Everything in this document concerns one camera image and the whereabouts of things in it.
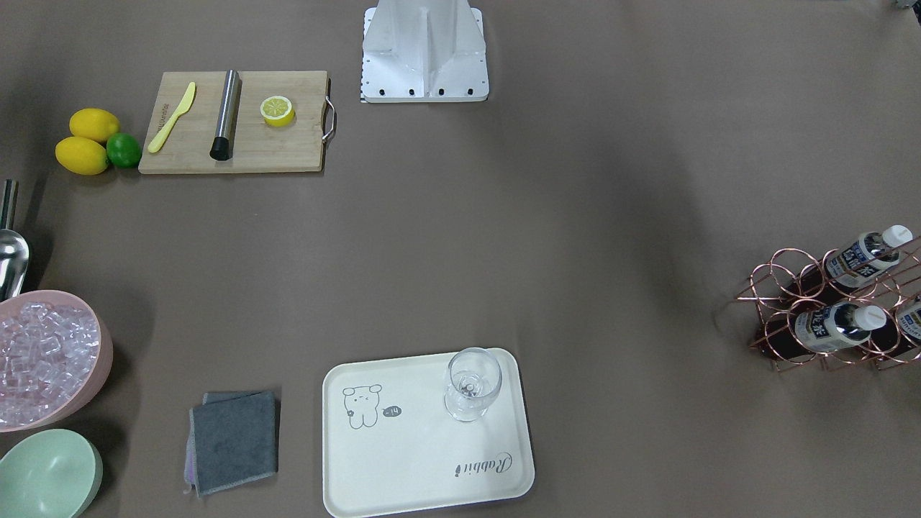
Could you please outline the green bowl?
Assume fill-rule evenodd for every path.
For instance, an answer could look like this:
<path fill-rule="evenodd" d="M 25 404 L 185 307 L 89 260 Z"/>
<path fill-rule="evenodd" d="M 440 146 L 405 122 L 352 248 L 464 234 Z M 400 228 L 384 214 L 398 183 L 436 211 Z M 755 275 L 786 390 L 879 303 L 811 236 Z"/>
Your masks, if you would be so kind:
<path fill-rule="evenodd" d="M 72 430 L 38 432 L 2 458 L 2 517 L 79 517 L 101 488 L 101 453 Z"/>

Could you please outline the green lime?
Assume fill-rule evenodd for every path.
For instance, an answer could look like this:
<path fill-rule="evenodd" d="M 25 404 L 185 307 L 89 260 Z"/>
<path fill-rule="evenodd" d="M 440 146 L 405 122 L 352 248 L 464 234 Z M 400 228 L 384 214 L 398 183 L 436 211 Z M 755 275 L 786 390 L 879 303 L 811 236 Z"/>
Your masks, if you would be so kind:
<path fill-rule="evenodd" d="M 106 141 L 106 157 L 118 168 L 136 168 L 142 158 L 142 147 L 132 135 L 115 132 Z"/>

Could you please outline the tea bottle picked up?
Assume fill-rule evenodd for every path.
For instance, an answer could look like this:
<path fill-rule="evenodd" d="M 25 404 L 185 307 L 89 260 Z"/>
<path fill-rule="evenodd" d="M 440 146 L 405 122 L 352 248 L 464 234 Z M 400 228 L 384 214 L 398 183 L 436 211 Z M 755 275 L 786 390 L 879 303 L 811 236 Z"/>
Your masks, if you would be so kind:
<path fill-rule="evenodd" d="M 858 347 L 885 327 L 889 315 L 876 305 L 840 301 L 767 322 L 756 348 L 771 360 L 804 362 Z"/>

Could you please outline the white rabbit serving tray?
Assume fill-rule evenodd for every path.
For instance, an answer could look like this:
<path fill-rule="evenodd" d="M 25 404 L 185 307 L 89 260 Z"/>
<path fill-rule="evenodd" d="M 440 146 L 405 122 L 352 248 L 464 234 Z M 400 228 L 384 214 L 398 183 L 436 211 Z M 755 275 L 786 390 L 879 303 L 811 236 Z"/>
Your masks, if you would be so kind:
<path fill-rule="evenodd" d="M 516 358 L 481 419 L 450 416 L 450 352 L 351 362 L 322 384 L 323 501 L 335 517 L 401 514 L 525 495 L 536 471 Z"/>

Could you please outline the yellow lemon far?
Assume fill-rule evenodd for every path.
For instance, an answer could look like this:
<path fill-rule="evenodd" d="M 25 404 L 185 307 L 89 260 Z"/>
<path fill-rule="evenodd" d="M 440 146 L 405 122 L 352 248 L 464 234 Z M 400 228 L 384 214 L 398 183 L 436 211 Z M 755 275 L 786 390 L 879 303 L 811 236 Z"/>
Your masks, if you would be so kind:
<path fill-rule="evenodd" d="M 73 137 L 83 137 L 96 143 L 105 145 L 112 135 L 121 132 L 119 119 L 100 108 L 83 108 L 72 114 L 68 121 L 68 128 Z"/>

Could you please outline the yellow plastic knife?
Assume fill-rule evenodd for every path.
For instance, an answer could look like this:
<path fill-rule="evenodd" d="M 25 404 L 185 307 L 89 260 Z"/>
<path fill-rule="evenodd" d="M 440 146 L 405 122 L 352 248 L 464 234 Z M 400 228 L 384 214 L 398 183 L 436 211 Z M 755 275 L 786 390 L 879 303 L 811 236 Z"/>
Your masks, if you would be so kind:
<path fill-rule="evenodd" d="M 161 150 L 165 144 L 165 141 L 167 141 L 170 137 L 170 134 L 173 131 L 173 128 L 175 127 L 178 119 L 180 119 L 181 116 L 187 114 L 187 112 L 190 111 L 191 106 L 193 106 L 196 91 L 196 83 L 194 81 L 190 82 L 186 88 L 186 91 L 184 92 L 184 95 L 182 95 L 181 101 L 178 103 L 170 117 L 167 118 L 167 120 L 164 122 L 164 125 L 162 125 L 157 134 L 155 134 L 155 136 L 148 144 L 147 151 L 149 153 L 154 154 Z"/>

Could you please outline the copper wire bottle basket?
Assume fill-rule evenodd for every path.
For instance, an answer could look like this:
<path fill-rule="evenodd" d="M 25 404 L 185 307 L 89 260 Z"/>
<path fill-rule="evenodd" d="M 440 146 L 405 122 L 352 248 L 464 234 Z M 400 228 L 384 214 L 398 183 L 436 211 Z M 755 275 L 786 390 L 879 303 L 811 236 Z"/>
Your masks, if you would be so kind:
<path fill-rule="evenodd" d="M 751 350 L 766 351 L 777 373 L 793 368 L 816 366 L 824 371 L 842 368 L 875 368 L 883 371 L 919 363 L 919 338 L 900 328 L 896 314 L 919 301 L 919 239 L 914 238 L 897 247 L 901 261 L 863 288 L 852 293 L 841 291 L 827 278 L 825 263 L 838 249 L 828 250 L 822 257 L 806 250 L 782 248 L 751 271 L 735 301 L 751 303 L 756 309 L 760 328 L 750 341 Z M 831 288 L 840 299 L 875 304 L 884 309 L 894 337 L 877 345 L 872 339 L 858 347 L 835 352 L 810 352 L 805 356 L 785 358 L 771 340 L 783 332 L 793 332 L 795 317 L 820 305 L 817 296 Z"/>

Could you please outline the clear wine glass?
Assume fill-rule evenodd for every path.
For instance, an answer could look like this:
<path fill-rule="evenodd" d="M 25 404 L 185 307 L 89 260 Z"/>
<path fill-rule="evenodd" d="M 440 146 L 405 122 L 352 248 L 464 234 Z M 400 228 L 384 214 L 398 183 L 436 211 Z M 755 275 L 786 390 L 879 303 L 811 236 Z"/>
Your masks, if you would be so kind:
<path fill-rule="evenodd" d="M 493 352 L 468 347 L 456 353 L 446 368 L 443 401 L 448 415 L 460 422 L 473 422 L 484 415 L 498 398 L 504 374 Z"/>

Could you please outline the grey folded cloth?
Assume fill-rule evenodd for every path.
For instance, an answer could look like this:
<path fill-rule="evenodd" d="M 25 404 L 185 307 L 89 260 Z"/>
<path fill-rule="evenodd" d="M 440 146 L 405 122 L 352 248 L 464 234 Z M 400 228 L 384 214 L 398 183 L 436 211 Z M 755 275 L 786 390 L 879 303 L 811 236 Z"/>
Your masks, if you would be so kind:
<path fill-rule="evenodd" d="M 273 391 L 208 391 L 189 410 L 184 480 L 198 498 L 278 472 Z"/>

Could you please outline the yellow lemon near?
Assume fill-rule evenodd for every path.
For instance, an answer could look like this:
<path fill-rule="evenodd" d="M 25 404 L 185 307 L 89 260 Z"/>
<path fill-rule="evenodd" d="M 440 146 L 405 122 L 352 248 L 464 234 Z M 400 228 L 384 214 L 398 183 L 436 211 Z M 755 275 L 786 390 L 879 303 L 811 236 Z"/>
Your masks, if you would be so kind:
<path fill-rule="evenodd" d="M 111 164 L 105 148 L 85 137 L 67 137 L 58 142 L 55 158 L 67 171 L 78 175 L 98 175 Z"/>

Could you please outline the yellow lemon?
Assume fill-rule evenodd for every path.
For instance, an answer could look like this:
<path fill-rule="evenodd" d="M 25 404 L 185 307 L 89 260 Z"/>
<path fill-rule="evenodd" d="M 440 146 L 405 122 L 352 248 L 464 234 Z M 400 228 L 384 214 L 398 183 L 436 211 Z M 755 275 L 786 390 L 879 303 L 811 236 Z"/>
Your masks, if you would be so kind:
<path fill-rule="evenodd" d="M 105 145 L 112 135 L 121 132 L 119 119 L 100 108 L 83 108 L 72 114 L 68 121 L 68 128 L 73 137 L 83 137 L 96 143 Z"/>
<path fill-rule="evenodd" d="M 78 175 L 98 175 L 111 164 L 105 148 L 85 137 L 67 137 L 58 142 L 55 158 L 67 171 Z"/>

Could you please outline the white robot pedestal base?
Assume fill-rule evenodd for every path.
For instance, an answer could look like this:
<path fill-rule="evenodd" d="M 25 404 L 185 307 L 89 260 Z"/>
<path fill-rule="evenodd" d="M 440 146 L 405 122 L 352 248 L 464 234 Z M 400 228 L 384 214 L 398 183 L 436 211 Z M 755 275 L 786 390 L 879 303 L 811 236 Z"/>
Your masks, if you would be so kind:
<path fill-rule="evenodd" d="M 363 20 L 362 102 L 488 99 L 483 13 L 469 2 L 379 1 Z"/>

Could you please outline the tea bottle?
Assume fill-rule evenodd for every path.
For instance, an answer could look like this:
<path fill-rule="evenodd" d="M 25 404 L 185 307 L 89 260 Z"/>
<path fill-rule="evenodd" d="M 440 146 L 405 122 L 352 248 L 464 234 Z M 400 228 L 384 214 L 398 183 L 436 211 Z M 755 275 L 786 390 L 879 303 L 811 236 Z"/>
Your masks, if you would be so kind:
<path fill-rule="evenodd" d="M 899 345 L 919 347 L 920 345 L 920 295 L 898 302 L 892 308 L 896 337 Z"/>
<path fill-rule="evenodd" d="M 842 301 L 874 284 L 902 261 L 904 246 L 914 240 L 908 227 L 892 225 L 882 232 L 864 232 L 810 266 L 786 288 L 793 297 L 823 305 Z"/>

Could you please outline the pink bowl of ice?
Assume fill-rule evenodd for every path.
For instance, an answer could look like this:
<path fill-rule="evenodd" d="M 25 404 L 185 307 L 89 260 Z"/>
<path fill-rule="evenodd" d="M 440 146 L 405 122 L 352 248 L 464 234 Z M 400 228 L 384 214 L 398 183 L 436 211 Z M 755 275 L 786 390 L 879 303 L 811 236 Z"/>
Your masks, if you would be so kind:
<path fill-rule="evenodd" d="M 65 419 L 101 390 L 113 344 L 83 299 L 33 291 L 3 301 L 1 316 L 3 433 Z"/>

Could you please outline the tea bottle middle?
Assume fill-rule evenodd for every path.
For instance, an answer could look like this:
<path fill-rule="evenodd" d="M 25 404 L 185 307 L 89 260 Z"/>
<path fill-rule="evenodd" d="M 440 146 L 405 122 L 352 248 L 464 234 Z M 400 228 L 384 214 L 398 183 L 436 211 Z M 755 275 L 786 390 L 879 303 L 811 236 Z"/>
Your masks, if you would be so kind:
<path fill-rule="evenodd" d="M 892 225 L 882 232 L 864 232 L 810 266 L 786 288 L 793 297 L 823 305 L 842 301 L 874 284 L 902 261 L 904 246 L 914 240 L 908 227 Z"/>

